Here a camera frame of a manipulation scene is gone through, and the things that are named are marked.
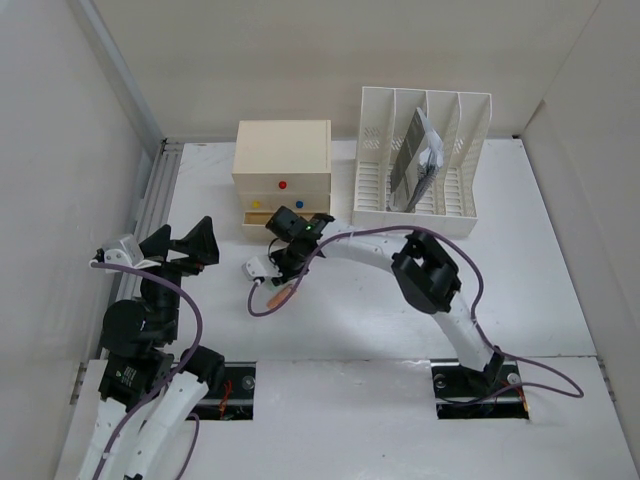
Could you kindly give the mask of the cream drawer cabinet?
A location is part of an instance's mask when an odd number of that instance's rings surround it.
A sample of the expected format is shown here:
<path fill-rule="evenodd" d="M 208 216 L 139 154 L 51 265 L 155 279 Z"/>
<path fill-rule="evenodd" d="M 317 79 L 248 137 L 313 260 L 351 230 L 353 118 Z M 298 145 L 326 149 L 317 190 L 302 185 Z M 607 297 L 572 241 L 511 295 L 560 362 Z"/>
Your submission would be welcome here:
<path fill-rule="evenodd" d="M 331 122 L 243 120 L 232 178 L 246 239 L 270 241 L 267 221 L 282 206 L 305 218 L 331 210 Z"/>

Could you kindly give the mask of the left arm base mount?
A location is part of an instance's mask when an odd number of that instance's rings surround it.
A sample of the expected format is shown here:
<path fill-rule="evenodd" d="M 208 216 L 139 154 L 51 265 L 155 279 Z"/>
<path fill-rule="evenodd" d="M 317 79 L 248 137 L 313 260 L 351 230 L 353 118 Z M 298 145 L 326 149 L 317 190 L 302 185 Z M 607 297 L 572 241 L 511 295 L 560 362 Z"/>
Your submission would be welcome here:
<path fill-rule="evenodd" d="M 210 390 L 192 412 L 203 421 L 252 420 L 255 387 L 255 363 L 227 363 L 219 388 Z"/>

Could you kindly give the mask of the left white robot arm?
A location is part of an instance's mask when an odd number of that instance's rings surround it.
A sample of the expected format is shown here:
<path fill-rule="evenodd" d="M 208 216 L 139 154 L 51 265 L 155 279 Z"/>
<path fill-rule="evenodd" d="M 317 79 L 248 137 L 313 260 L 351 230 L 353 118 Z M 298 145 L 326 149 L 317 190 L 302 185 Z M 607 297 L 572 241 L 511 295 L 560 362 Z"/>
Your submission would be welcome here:
<path fill-rule="evenodd" d="M 98 413 L 78 476 L 149 479 L 181 424 L 204 397 L 223 387 L 225 358 L 201 346 L 203 318 L 183 278 L 219 262 L 210 217 L 183 238 L 163 225 L 142 242 L 130 235 L 102 245 L 93 269 L 140 278 L 140 294 L 104 313 L 107 352 Z"/>

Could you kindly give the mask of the grey setup guide booklet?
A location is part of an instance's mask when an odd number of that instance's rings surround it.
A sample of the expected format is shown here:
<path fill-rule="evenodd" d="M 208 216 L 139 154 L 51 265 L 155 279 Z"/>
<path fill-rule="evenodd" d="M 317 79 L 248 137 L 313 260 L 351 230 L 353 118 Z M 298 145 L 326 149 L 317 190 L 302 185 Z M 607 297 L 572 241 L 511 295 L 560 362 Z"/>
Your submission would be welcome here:
<path fill-rule="evenodd" d="M 390 173 L 388 209 L 412 212 L 443 165 L 443 141 L 424 110 L 417 107 Z"/>

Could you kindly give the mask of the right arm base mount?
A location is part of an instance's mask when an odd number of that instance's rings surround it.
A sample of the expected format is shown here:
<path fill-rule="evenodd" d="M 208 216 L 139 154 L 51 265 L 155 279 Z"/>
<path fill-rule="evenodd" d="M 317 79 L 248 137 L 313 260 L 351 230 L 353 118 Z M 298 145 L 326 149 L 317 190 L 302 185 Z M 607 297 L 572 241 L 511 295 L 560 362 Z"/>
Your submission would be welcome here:
<path fill-rule="evenodd" d="M 507 361 L 490 387 L 473 384 L 471 375 L 475 371 L 467 371 L 457 361 L 432 362 L 431 373 L 439 420 L 529 419 L 521 387 L 489 398 L 490 394 L 520 382 L 516 362 Z"/>

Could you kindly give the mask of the green highlighter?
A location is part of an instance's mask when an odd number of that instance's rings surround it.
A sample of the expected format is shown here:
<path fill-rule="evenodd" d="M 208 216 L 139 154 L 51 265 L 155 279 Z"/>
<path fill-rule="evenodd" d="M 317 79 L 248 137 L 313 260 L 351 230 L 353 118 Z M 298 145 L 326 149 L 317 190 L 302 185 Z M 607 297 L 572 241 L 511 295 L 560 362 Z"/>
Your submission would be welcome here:
<path fill-rule="evenodd" d="M 265 283 L 265 286 L 269 291 L 272 291 L 272 292 L 276 292 L 276 291 L 278 291 L 280 289 L 280 286 L 279 285 L 275 285 L 271 280 L 268 280 Z"/>

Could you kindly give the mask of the orange highlighter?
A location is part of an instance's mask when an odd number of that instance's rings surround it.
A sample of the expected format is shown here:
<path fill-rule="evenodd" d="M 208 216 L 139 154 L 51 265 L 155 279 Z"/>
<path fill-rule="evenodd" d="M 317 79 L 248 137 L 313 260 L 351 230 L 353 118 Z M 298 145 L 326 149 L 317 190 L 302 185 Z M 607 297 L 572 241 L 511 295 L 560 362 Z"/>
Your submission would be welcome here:
<path fill-rule="evenodd" d="M 286 301 L 287 296 L 289 295 L 290 288 L 283 288 L 279 292 L 277 292 L 268 302 L 268 309 L 275 309 L 279 307 L 283 302 Z"/>

